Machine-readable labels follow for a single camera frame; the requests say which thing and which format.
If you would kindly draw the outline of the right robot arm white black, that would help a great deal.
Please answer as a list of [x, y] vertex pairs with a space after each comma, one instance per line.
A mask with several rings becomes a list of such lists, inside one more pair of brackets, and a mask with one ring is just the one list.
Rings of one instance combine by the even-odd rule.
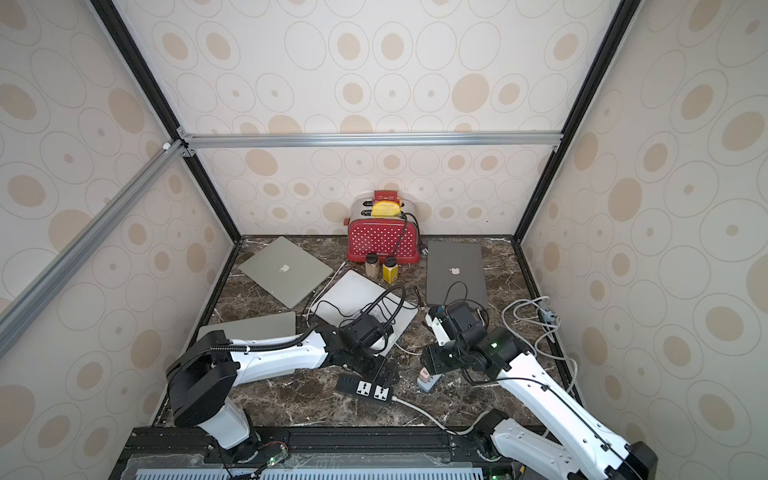
[[655, 478], [655, 452], [642, 441], [629, 443], [588, 413], [509, 329], [487, 329], [466, 302], [431, 307], [426, 323], [436, 337], [420, 358], [430, 375], [482, 373], [485, 384], [504, 388], [554, 436], [548, 439], [492, 409], [466, 432], [481, 457], [515, 460], [546, 479]]

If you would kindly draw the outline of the black power strip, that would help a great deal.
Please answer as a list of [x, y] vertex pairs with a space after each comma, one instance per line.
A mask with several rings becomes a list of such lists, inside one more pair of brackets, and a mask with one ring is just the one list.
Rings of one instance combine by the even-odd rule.
[[389, 405], [393, 397], [391, 388], [382, 387], [351, 374], [341, 374], [338, 377], [335, 391], [376, 405]]

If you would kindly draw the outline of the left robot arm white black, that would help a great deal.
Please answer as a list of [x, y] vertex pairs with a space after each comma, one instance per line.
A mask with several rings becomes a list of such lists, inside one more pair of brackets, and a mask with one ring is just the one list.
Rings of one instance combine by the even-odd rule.
[[307, 332], [271, 340], [231, 339], [222, 330], [210, 331], [166, 370], [174, 425], [200, 427], [231, 450], [255, 441], [250, 418], [230, 398], [235, 386], [338, 366], [372, 385], [392, 387], [399, 382], [397, 365], [372, 349], [387, 331], [369, 314], [343, 327], [314, 315]]

